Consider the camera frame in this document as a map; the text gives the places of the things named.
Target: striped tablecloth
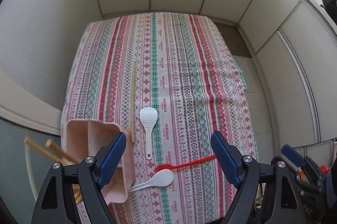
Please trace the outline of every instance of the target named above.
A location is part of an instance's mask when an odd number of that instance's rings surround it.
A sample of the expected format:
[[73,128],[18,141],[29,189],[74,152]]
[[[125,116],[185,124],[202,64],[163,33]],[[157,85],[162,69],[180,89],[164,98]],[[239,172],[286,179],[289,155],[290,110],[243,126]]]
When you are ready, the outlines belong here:
[[[257,157],[241,75],[207,17],[143,13],[90,23],[70,73],[62,128],[69,119],[134,126],[136,184],[148,180],[157,165],[212,154],[210,136],[217,130],[242,154]],[[152,160],[145,159],[139,121],[139,112],[146,106],[158,111]],[[213,160],[175,170],[170,186],[131,193],[126,203],[109,204],[109,208],[118,223],[209,223],[225,215],[234,195],[235,189]],[[83,204],[79,210],[85,219]]]

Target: tile floor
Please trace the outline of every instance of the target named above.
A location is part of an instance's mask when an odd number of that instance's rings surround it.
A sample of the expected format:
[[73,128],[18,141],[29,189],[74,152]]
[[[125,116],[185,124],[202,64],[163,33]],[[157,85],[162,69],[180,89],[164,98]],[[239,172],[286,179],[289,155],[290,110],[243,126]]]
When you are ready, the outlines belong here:
[[275,156],[274,135],[260,77],[236,27],[215,23],[247,83],[247,102],[257,143],[259,162],[268,163]]

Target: red spoon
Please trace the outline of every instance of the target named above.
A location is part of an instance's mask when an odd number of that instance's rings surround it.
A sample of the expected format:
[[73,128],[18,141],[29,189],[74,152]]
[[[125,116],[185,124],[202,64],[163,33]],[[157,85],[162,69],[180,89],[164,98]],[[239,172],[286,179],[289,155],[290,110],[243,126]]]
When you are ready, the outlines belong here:
[[209,161],[209,160],[212,160],[212,159],[216,159],[215,155],[211,155],[211,156],[208,156],[208,157],[205,157],[205,158],[199,158],[197,160],[194,160],[194,161],[191,161],[191,162],[188,162],[188,163],[184,163],[184,164],[180,164],[180,165],[177,165],[177,166],[173,166],[171,164],[162,164],[162,165],[159,165],[157,166],[155,169],[154,169],[154,172],[159,172],[163,169],[170,169],[170,170],[174,170],[174,169],[178,169],[178,168],[182,168],[182,167],[186,167],[186,166],[191,166],[191,165],[194,165],[194,164],[198,164],[198,163],[202,163],[202,162],[205,162],[205,161]]

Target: pink utensil holder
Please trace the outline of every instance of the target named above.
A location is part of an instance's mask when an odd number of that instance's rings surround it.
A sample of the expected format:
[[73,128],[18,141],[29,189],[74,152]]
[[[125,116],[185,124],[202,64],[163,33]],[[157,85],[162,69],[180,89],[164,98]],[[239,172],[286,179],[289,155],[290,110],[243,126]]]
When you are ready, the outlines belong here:
[[85,119],[69,120],[65,131],[65,152],[78,161],[95,156],[98,150],[109,144],[113,136],[120,131],[126,135],[126,149],[110,183],[102,189],[107,204],[124,203],[135,182],[131,133],[126,129],[121,130],[116,123]]

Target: silver screw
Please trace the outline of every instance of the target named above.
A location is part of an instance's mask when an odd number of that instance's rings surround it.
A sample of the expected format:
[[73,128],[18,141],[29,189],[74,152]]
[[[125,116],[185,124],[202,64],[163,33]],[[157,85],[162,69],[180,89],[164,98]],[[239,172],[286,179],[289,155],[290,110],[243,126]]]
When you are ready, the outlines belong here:
[[57,169],[58,167],[60,167],[61,166],[61,164],[59,163],[59,162],[55,162],[54,164],[53,164],[53,168],[54,169]]
[[95,160],[94,157],[87,157],[87,158],[85,159],[85,162],[86,162],[86,163],[92,163],[94,160]]
[[285,163],[283,161],[279,161],[277,165],[280,166],[281,168],[285,167]]
[[253,158],[252,158],[251,156],[244,156],[244,157],[243,157],[243,160],[244,160],[245,162],[252,162],[252,161],[253,161]]

